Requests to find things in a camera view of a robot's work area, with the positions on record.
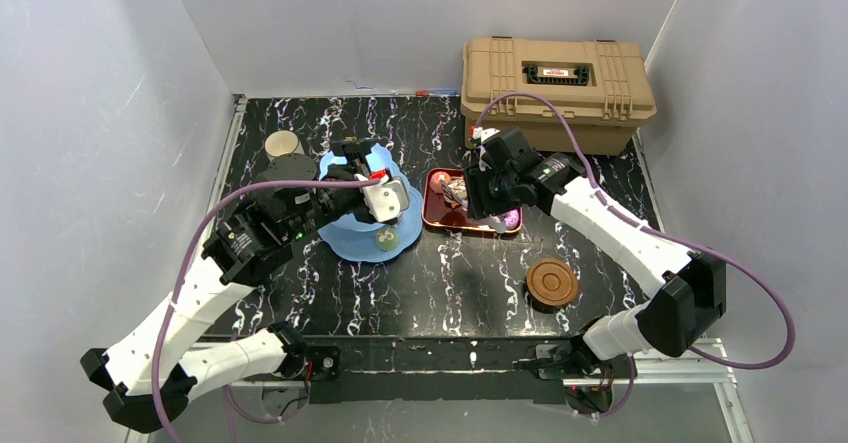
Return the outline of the purple glazed donut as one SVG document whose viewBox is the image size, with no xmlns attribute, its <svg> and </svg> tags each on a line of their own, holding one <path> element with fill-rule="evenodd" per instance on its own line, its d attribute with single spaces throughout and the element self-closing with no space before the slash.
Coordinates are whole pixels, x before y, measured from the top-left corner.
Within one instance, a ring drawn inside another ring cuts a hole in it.
<svg viewBox="0 0 848 443">
<path fill-rule="evenodd" d="M 521 211 L 519 209 L 511 210 L 502 216 L 505 226 L 512 230 L 521 224 Z"/>
</svg>

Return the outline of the red rectangular tray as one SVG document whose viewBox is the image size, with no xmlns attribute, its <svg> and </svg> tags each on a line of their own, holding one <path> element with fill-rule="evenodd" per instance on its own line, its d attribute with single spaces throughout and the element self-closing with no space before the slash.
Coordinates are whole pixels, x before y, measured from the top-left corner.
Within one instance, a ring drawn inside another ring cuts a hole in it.
<svg viewBox="0 0 848 443">
<path fill-rule="evenodd" d="M 422 221 L 430 228 L 439 228 L 445 231 L 464 231 L 477 234 L 498 234 L 482 222 L 469 219 L 466 212 L 461 207 L 454 207 L 449 204 L 442 193 L 437 194 L 429 188 L 429 177 L 435 171 L 446 171 L 453 177 L 463 177 L 461 169 L 456 168 L 436 168 L 429 172 L 427 176 L 427 186 L 423 192 L 423 209 Z M 521 211 L 521 224 L 512 230 L 507 230 L 501 235 L 512 235 L 517 233 L 523 225 L 523 210 Z"/>
</svg>

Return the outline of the blue three-tier cake stand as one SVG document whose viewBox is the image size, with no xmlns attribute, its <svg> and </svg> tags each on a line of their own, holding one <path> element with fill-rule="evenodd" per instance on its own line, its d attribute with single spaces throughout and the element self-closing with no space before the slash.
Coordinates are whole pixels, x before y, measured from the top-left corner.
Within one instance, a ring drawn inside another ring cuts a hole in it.
<svg viewBox="0 0 848 443">
<path fill-rule="evenodd" d="M 389 225 L 385 223 L 366 224 L 358 222 L 352 214 L 332 222 L 318 230 L 320 238 L 326 242 L 332 251 L 340 258 L 350 262 L 382 263 L 399 256 L 407 248 L 415 244 L 423 231 L 421 212 L 423 197 L 402 173 L 394 161 L 391 152 L 379 143 L 371 148 L 367 156 L 370 169 L 389 169 L 393 177 L 404 179 L 409 196 L 410 206 L 403 212 L 394 225 L 397 229 L 400 243 L 391 252 L 381 252 L 376 248 L 375 233 L 380 228 Z"/>
</svg>

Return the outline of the green sugared cake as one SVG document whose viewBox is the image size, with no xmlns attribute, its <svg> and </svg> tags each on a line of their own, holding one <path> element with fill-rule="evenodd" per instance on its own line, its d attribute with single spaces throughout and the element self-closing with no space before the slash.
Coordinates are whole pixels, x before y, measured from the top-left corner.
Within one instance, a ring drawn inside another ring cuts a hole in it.
<svg viewBox="0 0 848 443">
<path fill-rule="evenodd" d="M 394 226 L 386 225 L 375 233 L 376 248 L 381 252 L 391 252 L 398 247 L 400 237 Z"/>
</svg>

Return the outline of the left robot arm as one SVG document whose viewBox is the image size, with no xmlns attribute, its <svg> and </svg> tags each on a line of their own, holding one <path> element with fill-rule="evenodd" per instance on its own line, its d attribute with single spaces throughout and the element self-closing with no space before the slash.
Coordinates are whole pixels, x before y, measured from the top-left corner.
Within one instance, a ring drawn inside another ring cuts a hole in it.
<svg viewBox="0 0 848 443">
<path fill-rule="evenodd" d="M 326 165 L 298 152 L 277 156 L 202 219 L 173 290 L 121 341 L 81 358 L 113 422 L 139 433 L 170 430 L 210 391 L 263 374 L 309 383 L 334 366 L 285 322 L 206 350 L 195 343 L 306 237 L 344 217 L 374 226 L 397 220 L 408 206 L 406 184 L 375 162 L 376 151 L 370 140 L 347 139 L 333 144 Z"/>
</svg>

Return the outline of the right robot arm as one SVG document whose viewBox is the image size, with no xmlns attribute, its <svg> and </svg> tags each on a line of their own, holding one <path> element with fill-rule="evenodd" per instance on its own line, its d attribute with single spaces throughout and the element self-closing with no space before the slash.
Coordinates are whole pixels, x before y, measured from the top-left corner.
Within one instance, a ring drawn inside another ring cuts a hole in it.
<svg viewBox="0 0 848 443">
<path fill-rule="evenodd" d="M 531 148 L 520 130 L 476 127 L 477 162 L 463 171 L 467 213 L 482 220 L 523 205 L 570 226 L 613 259 L 641 288 L 643 304 L 598 319 L 580 335 L 598 361 L 654 349 L 679 357 L 726 309 L 726 265 L 658 238 L 591 185 L 583 165 Z"/>
</svg>

